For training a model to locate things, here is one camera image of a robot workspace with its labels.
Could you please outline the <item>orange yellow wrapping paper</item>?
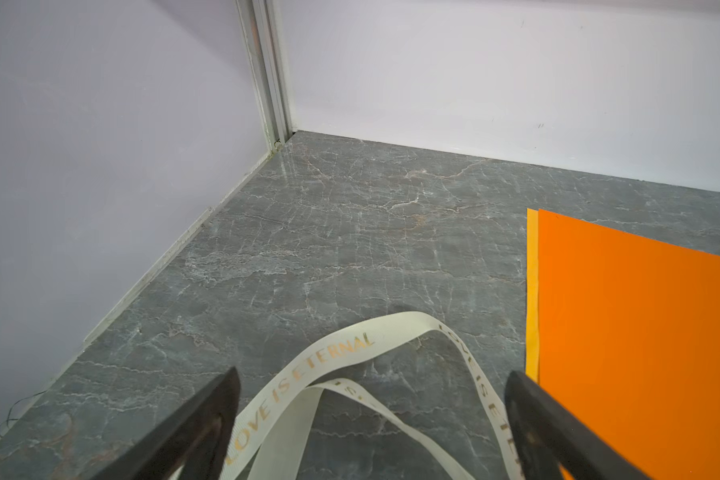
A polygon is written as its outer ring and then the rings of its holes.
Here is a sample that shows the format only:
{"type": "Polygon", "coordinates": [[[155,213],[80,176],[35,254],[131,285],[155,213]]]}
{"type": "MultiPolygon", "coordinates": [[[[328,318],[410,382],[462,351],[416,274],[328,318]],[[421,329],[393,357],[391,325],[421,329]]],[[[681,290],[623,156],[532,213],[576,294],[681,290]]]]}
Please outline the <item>orange yellow wrapping paper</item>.
{"type": "Polygon", "coordinates": [[[526,374],[653,479],[720,479],[720,256],[527,214],[526,374]]]}

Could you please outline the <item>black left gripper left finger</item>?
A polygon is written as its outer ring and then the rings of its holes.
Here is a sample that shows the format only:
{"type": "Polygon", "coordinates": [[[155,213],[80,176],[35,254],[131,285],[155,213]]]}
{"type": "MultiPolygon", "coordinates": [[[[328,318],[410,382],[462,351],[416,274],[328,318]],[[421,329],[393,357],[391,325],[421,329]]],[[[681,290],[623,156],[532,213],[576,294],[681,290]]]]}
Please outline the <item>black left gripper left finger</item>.
{"type": "Polygon", "coordinates": [[[218,479],[239,406],[240,379],[232,367],[211,380],[97,479],[218,479]]]}

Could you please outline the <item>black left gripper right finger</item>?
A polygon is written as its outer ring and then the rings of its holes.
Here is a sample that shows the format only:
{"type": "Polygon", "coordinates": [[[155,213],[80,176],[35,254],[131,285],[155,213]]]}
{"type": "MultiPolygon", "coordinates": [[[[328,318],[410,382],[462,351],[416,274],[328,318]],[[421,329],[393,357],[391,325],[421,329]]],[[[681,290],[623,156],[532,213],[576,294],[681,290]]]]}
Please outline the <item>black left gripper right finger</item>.
{"type": "Polygon", "coordinates": [[[520,371],[509,374],[505,407],[527,479],[647,477],[520,371]]]}

